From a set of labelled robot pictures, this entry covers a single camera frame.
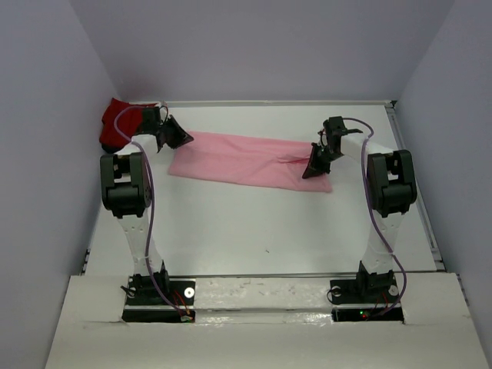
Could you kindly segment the pink t shirt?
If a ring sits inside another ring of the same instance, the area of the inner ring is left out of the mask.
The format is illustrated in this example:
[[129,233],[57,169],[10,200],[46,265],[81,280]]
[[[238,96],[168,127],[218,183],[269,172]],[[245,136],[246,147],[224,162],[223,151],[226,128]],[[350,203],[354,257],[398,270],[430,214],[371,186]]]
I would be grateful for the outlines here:
[[194,131],[177,149],[172,176],[291,191],[332,192],[327,175],[303,179],[311,145],[301,141]]

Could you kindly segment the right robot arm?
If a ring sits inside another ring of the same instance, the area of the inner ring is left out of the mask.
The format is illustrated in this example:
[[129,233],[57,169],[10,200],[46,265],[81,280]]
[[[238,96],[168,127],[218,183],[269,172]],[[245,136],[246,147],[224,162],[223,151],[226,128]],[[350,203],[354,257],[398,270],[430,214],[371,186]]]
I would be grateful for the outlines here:
[[404,216],[417,200],[412,154],[373,143],[373,130],[364,134],[360,129],[347,128],[347,121],[341,116],[324,121],[302,175],[304,179],[327,175],[332,162],[344,156],[361,166],[371,220],[366,251],[356,276],[331,281],[327,298],[334,305],[376,304],[383,298],[389,308],[394,308],[405,291],[396,285],[394,276],[394,269],[402,266],[395,242]]

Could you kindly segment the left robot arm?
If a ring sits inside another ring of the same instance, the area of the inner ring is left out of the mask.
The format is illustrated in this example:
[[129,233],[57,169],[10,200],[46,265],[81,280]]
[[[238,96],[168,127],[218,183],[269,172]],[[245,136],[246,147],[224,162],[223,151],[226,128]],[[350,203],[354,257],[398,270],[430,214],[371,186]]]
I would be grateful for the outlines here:
[[101,200],[118,220],[131,252],[133,275],[123,291],[128,298],[163,302],[179,311],[169,300],[170,278],[152,236],[155,183],[150,158],[165,145],[177,149],[194,138],[163,104],[130,105],[116,115],[113,128],[124,145],[100,157]]

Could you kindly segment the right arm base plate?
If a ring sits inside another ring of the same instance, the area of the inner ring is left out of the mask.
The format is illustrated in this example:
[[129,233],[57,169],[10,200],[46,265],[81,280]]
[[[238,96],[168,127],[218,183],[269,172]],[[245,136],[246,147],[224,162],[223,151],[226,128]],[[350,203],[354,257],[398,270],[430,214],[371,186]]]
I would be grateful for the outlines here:
[[354,279],[335,279],[330,281],[326,296],[334,322],[404,322],[401,303],[396,304],[399,289],[395,279],[388,287],[364,294],[356,290]]

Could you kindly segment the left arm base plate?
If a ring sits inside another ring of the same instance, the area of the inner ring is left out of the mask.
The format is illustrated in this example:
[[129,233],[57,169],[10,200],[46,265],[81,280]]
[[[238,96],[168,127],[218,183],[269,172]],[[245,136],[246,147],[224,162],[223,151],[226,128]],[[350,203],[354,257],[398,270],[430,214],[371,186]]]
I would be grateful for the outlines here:
[[151,281],[137,290],[134,281],[130,278],[120,289],[125,293],[121,316],[124,322],[166,324],[195,322],[195,280],[172,278],[170,293],[166,297],[169,303],[155,290]]

